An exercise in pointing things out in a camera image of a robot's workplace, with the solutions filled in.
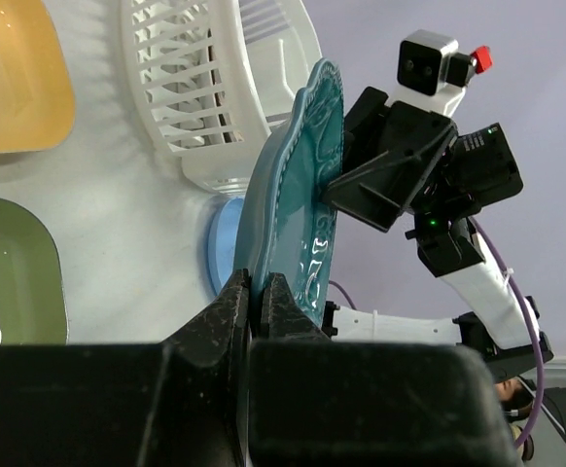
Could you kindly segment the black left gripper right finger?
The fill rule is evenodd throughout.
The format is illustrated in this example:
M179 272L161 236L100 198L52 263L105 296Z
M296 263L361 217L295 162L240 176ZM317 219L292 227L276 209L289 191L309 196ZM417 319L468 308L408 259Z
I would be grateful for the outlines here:
M491 374L464 346L335 342L284 275L263 293L249 351L256 466L516 466Z

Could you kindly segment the green square panda dish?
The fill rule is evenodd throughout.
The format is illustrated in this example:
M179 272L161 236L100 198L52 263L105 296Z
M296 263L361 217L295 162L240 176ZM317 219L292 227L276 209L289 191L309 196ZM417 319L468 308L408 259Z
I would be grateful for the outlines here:
M53 237L28 209L0 198L0 345L64 345L68 336Z

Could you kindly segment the yellow square panda dish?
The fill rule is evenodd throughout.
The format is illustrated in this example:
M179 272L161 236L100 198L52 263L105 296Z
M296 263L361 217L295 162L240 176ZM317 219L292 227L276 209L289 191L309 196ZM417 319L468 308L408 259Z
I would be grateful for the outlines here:
M0 154L58 146L75 114L75 94L45 4L0 1Z

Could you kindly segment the teal scalloped plate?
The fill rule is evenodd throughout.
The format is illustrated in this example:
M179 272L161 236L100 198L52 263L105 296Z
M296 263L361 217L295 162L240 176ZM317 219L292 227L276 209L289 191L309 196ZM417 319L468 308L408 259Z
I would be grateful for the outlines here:
M323 322L336 234L336 211L320 196L341 173L343 146L341 76L322 58L258 156L235 243L233 266L248 271L253 302L268 277L281 273L316 326Z

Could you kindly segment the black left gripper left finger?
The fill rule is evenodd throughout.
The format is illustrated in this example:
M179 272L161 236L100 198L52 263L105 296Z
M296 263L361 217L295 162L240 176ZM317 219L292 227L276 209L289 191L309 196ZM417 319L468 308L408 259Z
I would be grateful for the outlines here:
M158 343L0 346L0 466L241 466L250 278Z

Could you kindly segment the white plastic dish bin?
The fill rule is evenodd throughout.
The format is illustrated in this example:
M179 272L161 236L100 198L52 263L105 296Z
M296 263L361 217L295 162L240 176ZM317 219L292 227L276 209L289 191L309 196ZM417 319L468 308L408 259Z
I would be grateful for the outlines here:
M239 197L322 52L301 1L123 1L125 68L156 151Z

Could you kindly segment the light blue round plate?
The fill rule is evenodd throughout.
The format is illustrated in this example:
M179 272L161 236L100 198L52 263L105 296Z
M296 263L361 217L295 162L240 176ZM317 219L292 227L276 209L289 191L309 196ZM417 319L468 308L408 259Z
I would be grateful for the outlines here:
M233 272L233 258L244 198L227 199L216 211L207 238L207 270L214 295Z

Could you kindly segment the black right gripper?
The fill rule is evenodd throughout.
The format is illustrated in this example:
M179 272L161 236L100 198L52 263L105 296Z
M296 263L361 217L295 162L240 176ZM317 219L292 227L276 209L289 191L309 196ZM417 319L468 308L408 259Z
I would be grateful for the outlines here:
M343 169L322 201L381 232L404 213L468 217L518 195L523 181L499 124L456 123L366 87L344 118Z

